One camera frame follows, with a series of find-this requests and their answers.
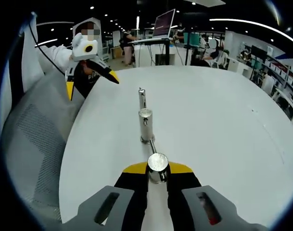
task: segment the gray mesh chair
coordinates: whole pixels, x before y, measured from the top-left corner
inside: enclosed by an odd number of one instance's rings
[[[64,76],[53,71],[37,82],[8,116],[1,150],[18,195],[44,228],[61,223],[59,176],[66,141],[84,101],[69,101]]]

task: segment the black ceiling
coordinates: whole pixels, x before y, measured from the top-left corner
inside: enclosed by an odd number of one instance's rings
[[[136,27],[136,17],[140,16],[140,28],[152,27],[156,16],[170,9],[177,9],[174,25],[181,21],[182,13],[205,12],[210,18],[234,18],[262,23],[284,32],[288,27],[291,31],[286,32],[293,38],[293,0],[272,0],[281,15],[280,25],[277,24],[274,14],[267,7],[265,0],[223,0],[226,4],[207,8],[202,5],[192,5],[184,0],[84,0],[84,1],[58,1],[46,0],[29,3],[24,7],[24,11],[34,10],[38,17],[37,23],[68,21],[78,23],[90,17],[100,19],[102,32],[111,33],[119,29],[121,25],[124,29]],[[16,3],[21,9],[21,2]],[[47,41],[58,38],[58,43],[68,45],[72,39],[71,24],[52,24],[38,27],[39,41]],[[282,35],[265,29],[237,22],[211,22],[210,24],[199,25],[200,30],[225,31],[225,27],[237,33],[264,40],[268,43],[274,39],[274,46],[284,50],[293,56],[293,42]]]

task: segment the white camera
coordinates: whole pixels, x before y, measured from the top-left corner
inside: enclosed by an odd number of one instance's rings
[[[72,45],[74,61],[92,59],[97,55],[98,42],[88,41],[81,33],[75,35]]]

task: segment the stainless steel cylinder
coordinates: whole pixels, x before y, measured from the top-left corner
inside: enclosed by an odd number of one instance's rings
[[[162,153],[154,153],[148,158],[148,175],[154,184],[166,182],[168,159]]]
[[[153,112],[150,109],[142,108],[139,110],[140,130],[141,130],[141,141],[143,143],[149,143],[153,135]]]
[[[144,89],[139,89],[140,109],[146,108],[146,95]]]

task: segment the laptop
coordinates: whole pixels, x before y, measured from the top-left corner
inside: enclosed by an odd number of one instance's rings
[[[175,9],[168,11],[156,18],[152,38],[136,40],[130,43],[137,44],[137,43],[144,43],[149,41],[159,41],[159,40],[170,39],[169,35],[170,35],[171,26],[174,19],[174,14],[175,14]]]

